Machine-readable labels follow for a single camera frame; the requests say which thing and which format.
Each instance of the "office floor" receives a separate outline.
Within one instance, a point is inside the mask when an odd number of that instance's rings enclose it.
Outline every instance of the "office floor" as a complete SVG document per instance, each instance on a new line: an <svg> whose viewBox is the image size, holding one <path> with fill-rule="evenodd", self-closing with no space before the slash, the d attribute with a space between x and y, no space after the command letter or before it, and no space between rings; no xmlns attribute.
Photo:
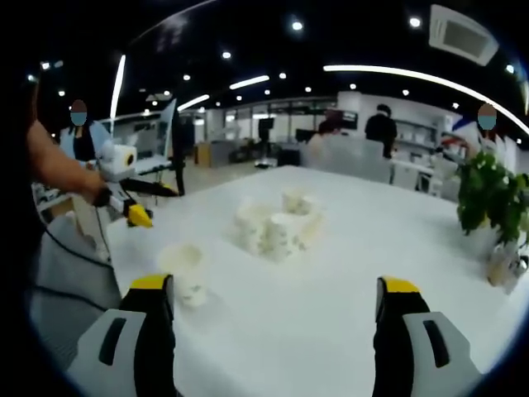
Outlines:
<svg viewBox="0 0 529 397"><path fill-rule="evenodd" d="M192 194L199 190L208 189L218 184L224 184L231 180L242 178L243 176L252 175L255 172L259 172L259 170L254 167L253 162L227 165L220 168L200 168L191 160L188 160L183 169L185 193ZM162 181L174 188L176 187L176 179L173 171L164 171Z"/></svg>

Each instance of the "hand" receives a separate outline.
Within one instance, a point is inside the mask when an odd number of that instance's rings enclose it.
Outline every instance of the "hand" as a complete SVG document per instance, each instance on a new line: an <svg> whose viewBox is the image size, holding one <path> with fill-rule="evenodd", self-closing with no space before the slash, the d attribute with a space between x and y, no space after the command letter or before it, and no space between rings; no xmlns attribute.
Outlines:
<svg viewBox="0 0 529 397"><path fill-rule="evenodd" d="M101 193L103 189L107 187L107 184L101 177L101 174L97 171L89 171L85 180L85 185L81 195L87 201L92 204L96 197Z"/></svg>

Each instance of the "white flower pot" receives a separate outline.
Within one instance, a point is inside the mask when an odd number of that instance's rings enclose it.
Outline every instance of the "white flower pot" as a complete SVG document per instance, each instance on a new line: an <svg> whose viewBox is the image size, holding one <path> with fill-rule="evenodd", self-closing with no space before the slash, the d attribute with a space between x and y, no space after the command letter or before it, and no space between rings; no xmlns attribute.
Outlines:
<svg viewBox="0 0 529 397"><path fill-rule="evenodd" d="M498 229L489 224L478 227L462 239L465 250L478 261L488 261L498 242Z"/></svg>

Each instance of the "white table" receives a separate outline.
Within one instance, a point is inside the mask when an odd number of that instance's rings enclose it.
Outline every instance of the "white table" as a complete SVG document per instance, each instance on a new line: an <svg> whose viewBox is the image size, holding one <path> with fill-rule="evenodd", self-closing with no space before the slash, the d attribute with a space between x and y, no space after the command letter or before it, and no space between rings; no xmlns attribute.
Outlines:
<svg viewBox="0 0 529 397"><path fill-rule="evenodd" d="M326 205L322 237L297 261L274 265L225 237L244 196L280 205L281 190L310 189ZM175 305L174 379L185 397L369 396L374 384L376 280L394 275L422 291L469 339L487 371L529 300L529 277L507 296L467 256L455 205L386 184L281 167L154 208L155 227L108 228L122 294L156 272L174 242L205 252L209 302Z"/></svg>
<svg viewBox="0 0 529 397"><path fill-rule="evenodd" d="M418 170L419 172L421 172L423 174L427 174L427 175L434 175L434 173L435 173L433 168L427 167L425 165L412 163L411 161L391 159L391 163L394 164L394 165L400 165L402 167Z"/></svg>

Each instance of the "black cable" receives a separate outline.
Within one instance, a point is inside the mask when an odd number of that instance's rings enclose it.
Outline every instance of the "black cable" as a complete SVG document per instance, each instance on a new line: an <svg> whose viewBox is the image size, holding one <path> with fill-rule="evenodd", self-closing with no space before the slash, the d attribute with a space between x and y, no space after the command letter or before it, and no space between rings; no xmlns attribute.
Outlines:
<svg viewBox="0 0 529 397"><path fill-rule="evenodd" d="M112 266L110 266L108 263L104 263L102 261L96 261L95 259L92 259L92 258L89 258L83 254L80 254L74 250L71 250L69 249L67 246L65 246L62 242L60 242L59 240L57 240L57 237L55 237L53 234L51 234L51 232L48 230L48 227L45 225L45 223L42 223L42 225L44 226L44 231L45 233L51 237L51 239L55 242L55 244L57 244L58 246L60 246L63 250L65 250L66 252L68 252L69 254L73 255L73 256L77 256L78 258L80 259L83 259L85 261L88 261L90 263L93 263L94 265L98 265L98 266L101 266L101 267L104 267L104 268L108 268L108 269L112 269L112 271L114 271L114 268Z"/></svg>
<svg viewBox="0 0 529 397"><path fill-rule="evenodd" d="M105 233L102 231L101 218L99 217L99 209L96 208L96 218L98 219L99 232L101 233L102 242L107 248L108 255L110 255L110 249L108 248L107 238L105 238Z"/></svg>
<svg viewBox="0 0 529 397"><path fill-rule="evenodd" d="M96 308L97 310L101 310L102 312L107 311L107 309L105 309L103 306L100 306L96 304L95 302L93 302L92 300L88 298L84 298L83 296L80 296L80 295L71 294L70 292L57 291L56 289L43 287L42 285L32 285L32 288L38 291L42 291L44 293L50 294L50 295L60 296L61 298L68 298L68 299L73 299L73 300L84 302L87 305L92 306L93 308Z"/></svg>
<svg viewBox="0 0 529 397"><path fill-rule="evenodd" d="M48 230L48 224L44 221L44 219L42 218L41 212L39 211L38 207L36 206L35 190L34 189L32 189L32 190L33 190L33 192L32 192L33 193L33 201L35 202L35 210L37 211L37 213L39 215L39 219L41 220L42 227L44 228L44 232L48 236L50 236L50 238L55 242L55 244L60 246L63 250L68 252L70 255L77 256L78 258L83 259L84 261L88 261L90 263L93 263L94 265L98 265L98 266L104 267L106 269L110 269L113 272L114 268L112 266L110 266L108 263L104 263L102 261L96 261L95 259L89 258L88 256L85 256L85 255L83 255L83 254L81 254L79 252L71 250L70 248L65 246L62 242L57 240L57 237L55 237L53 234L51 234L50 230Z"/></svg>

